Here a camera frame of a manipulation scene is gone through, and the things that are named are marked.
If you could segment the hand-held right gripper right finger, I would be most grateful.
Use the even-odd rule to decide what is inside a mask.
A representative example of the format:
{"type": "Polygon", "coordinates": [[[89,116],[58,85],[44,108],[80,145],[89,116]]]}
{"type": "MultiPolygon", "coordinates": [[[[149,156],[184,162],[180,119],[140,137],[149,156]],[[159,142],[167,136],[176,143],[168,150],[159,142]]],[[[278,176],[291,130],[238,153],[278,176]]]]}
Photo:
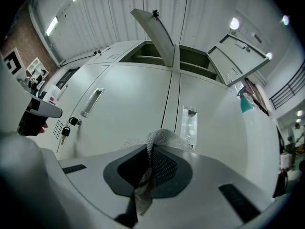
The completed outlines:
{"type": "Polygon", "coordinates": [[[273,200],[222,162],[171,147],[159,147],[192,168],[190,183],[173,198],[153,199],[139,229],[276,229],[286,198],[273,200]]]}

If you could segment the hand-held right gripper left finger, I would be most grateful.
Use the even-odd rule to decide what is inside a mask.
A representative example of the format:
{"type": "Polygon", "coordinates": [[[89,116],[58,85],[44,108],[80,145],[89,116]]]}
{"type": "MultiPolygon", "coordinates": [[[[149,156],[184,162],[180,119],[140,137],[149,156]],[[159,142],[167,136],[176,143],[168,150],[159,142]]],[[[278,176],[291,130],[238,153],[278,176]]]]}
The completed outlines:
{"type": "Polygon", "coordinates": [[[68,180],[95,209],[132,228],[137,222],[135,189],[148,168],[146,145],[59,162],[68,180]]]}

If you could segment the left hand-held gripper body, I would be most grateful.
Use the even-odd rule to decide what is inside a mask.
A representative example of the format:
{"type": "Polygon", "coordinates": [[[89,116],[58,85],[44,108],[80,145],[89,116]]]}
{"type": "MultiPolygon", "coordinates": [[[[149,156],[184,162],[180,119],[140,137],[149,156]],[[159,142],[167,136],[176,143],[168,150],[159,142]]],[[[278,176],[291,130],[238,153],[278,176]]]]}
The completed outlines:
{"type": "Polygon", "coordinates": [[[21,125],[23,136],[38,136],[47,117],[26,112],[31,97],[8,69],[0,55],[0,135],[17,133],[21,125]]]}

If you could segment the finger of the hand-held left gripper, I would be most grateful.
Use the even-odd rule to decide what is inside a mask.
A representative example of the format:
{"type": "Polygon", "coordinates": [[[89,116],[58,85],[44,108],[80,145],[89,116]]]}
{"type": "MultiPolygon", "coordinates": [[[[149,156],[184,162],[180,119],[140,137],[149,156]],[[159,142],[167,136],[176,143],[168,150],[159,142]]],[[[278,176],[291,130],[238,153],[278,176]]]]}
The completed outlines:
{"type": "Polygon", "coordinates": [[[62,109],[57,106],[50,104],[42,99],[29,94],[31,97],[31,101],[26,108],[26,112],[31,114],[42,116],[42,117],[50,117],[50,118],[60,118],[62,116],[62,109]]]}

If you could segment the grey cleaning cloth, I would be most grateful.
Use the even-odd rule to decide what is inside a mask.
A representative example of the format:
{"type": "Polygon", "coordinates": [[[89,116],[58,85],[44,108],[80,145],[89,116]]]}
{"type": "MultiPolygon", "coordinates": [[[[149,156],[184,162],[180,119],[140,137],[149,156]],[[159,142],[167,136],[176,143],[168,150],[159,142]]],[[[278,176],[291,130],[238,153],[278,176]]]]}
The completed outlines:
{"type": "Polygon", "coordinates": [[[181,139],[176,133],[168,129],[159,129],[151,132],[147,135],[146,140],[138,138],[128,138],[123,145],[122,149],[128,149],[136,145],[144,145],[148,147],[148,168],[146,169],[143,177],[141,178],[138,187],[135,189],[135,205],[137,215],[143,216],[152,204],[152,197],[150,191],[156,187],[156,175],[153,171],[152,156],[153,145],[162,145],[177,148],[189,153],[195,153],[196,151],[188,145],[183,139],[181,139]]]}

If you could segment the grey metal locker cabinet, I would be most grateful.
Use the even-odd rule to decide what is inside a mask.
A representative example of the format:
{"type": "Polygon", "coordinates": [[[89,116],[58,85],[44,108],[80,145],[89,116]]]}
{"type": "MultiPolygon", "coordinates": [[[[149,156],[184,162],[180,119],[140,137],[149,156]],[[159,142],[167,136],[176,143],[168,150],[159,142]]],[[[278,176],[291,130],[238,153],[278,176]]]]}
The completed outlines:
{"type": "Polygon", "coordinates": [[[246,159],[246,126],[237,97],[242,80],[226,86],[207,52],[179,44],[168,67],[150,38],[116,43],[81,67],[63,88],[63,124],[93,83],[115,65],[171,71],[161,128],[175,132],[200,154],[227,162],[246,159]]]}

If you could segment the clear dispenser bottle red label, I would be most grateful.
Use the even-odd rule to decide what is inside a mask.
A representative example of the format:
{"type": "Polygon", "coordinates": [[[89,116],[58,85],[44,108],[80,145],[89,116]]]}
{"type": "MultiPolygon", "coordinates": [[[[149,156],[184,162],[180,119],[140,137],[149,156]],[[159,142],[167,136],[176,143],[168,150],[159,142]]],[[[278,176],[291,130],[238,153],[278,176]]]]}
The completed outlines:
{"type": "Polygon", "coordinates": [[[46,91],[43,101],[56,105],[59,99],[61,98],[64,90],[59,89],[56,85],[51,85],[50,88],[46,91]]]}

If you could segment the black key bunch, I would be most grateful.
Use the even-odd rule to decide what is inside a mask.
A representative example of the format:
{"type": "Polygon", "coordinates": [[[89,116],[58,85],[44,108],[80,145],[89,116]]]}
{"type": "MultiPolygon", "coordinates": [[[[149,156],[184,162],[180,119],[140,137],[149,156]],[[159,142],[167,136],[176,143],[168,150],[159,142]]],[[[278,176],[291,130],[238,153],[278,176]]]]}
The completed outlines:
{"type": "Polygon", "coordinates": [[[75,126],[78,124],[79,119],[77,119],[76,117],[71,117],[68,121],[68,124],[62,129],[61,135],[61,145],[63,145],[64,140],[70,135],[70,126],[75,126]]]}

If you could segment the teal spray bottle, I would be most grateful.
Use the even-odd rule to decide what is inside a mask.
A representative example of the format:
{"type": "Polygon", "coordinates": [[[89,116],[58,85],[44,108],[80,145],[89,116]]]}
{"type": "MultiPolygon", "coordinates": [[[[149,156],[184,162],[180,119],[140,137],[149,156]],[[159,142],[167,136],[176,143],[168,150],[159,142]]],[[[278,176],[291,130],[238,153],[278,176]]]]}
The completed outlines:
{"type": "Polygon", "coordinates": [[[252,97],[252,94],[246,89],[246,86],[241,88],[237,93],[237,97],[240,97],[240,107],[242,113],[245,113],[246,111],[253,109],[251,103],[247,100],[244,94],[247,94],[250,97],[252,97]]]}

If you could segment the fluorescent ceiling light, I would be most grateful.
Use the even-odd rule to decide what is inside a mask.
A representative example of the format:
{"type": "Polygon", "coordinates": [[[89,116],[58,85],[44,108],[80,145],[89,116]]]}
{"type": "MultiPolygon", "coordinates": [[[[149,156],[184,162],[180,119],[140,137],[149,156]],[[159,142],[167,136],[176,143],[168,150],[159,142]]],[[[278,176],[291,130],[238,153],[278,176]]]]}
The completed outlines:
{"type": "Polygon", "coordinates": [[[53,20],[51,21],[51,23],[49,24],[47,30],[46,30],[46,35],[47,35],[47,36],[49,36],[49,35],[51,34],[52,30],[55,28],[55,26],[57,25],[57,23],[58,23],[58,18],[57,18],[57,16],[55,16],[55,17],[53,18],[53,20]]]}

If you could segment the black metal railing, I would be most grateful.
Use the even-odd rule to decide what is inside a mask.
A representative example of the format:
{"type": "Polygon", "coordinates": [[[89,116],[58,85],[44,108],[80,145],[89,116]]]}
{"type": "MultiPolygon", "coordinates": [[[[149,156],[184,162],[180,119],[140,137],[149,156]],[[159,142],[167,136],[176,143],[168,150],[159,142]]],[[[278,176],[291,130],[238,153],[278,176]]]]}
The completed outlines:
{"type": "Polygon", "coordinates": [[[274,109],[278,109],[280,106],[285,104],[292,97],[305,87],[305,60],[302,62],[301,66],[298,68],[296,73],[292,78],[272,95],[269,100],[271,101],[274,109]]]}

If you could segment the white wall shelf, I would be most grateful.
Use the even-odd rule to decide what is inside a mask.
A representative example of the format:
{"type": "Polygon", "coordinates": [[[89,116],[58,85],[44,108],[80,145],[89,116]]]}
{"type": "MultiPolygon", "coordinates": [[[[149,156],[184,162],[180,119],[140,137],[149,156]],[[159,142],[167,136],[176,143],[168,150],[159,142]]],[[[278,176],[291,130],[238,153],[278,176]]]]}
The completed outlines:
{"type": "Polygon", "coordinates": [[[49,71],[44,67],[44,65],[42,64],[42,62],[39,60],[38,57],[36,57],[26,69],[26,71],[35,79],[40,75],[42,70],[46,71],[46,73],[43,76],[44,79],[49,74],[49,71]]]}

